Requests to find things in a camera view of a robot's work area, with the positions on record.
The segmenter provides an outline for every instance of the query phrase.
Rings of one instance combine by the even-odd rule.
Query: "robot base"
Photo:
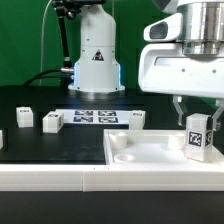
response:
[[[80,98],[85,98],[89,100],[108,100],[108,99],[114,99],[116,97],[121,97],[125,95],[125,88],[120,88],[117,91],[114,92],[84,92],[80,90],[75,89],[68,89],[68,93],[71,96],[76,96]]]

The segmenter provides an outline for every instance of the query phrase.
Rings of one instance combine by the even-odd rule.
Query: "white platform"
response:
[[[112,144],[117,132],[127,147]],[[224,191],[224,156],[213,147],[210,163],[186,159],[168,148],[170,134],[184,132],[105,130],[107,165],[0,165],[0,191]],[[135,161],[116,163],[120,153]]]

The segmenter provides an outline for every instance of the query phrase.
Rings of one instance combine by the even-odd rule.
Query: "white tray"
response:
[[[119,149],[111,139],[118,133],[127,134],[127,147]],[[186,159],[183,149],[169,149],[169,135],[184,131],[105,130],[104,151],[107,168],[91,173],[86,190],[224,190],[224,156],[213,147],[212,162]],[[117,154],[130,154],[135,161],[117,163]]]

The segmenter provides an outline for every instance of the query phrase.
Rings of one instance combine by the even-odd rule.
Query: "black cable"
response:
[[[39,79],[61,79],[61,78],[70,78],[70,76],[69,75],[54,75],[54,76],[37,77],[33,79],[32,82]]]
[[[30,83],[32,83],[34,80],[36,80],[36,79],[40,79],[41,77],[44,78],[44,77],[43,77],[44,75],[47,75],[47,74],[50,74],[50,73],[55,73],[55,72],[61,72],[61,69],[60,69],[60,68],[56,68],[56,69],[50,69],[50,70],[41,72],[41,73],[35,75],[33,78],[27,80],[27,81],[23,84],[23,86],[29,86]]]

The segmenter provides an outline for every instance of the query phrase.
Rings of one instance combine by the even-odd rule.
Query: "cable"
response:
[[[50,70],[47,70],[47,71],[44,71],[44,72],[41,72],[37,75],[35,75],[33,78],[29,79],[28,81],[26,81],[23,86],[29,86],[30,83],[32,83],[34,80],[36,79],[42,79],[42,78],[45,78],[43,76],[47,75],[47,74],[50,74],[50,73],[55,73],[55,72],[61,72],[61,69],[60,68],[56,68],[56,69],[50,69]]]
[[[48,9],[51,5],[52,0],[50,0],[45,8],[43,21],[42,21],[42,29],[41,29],[41,61],[40,61],[40,72],[43,72],[44,67],[44,36],[45,36],[45,26],[46,26],[46,17]]]
[[[34,78],[32,80],[35,81],[35,80],[38,80],[38,79],[61,79],[61,78],[70,78],[70,76],[68,75],[54,75],[54,76],[43,76],[43,77],[37,77],[37,78]]]

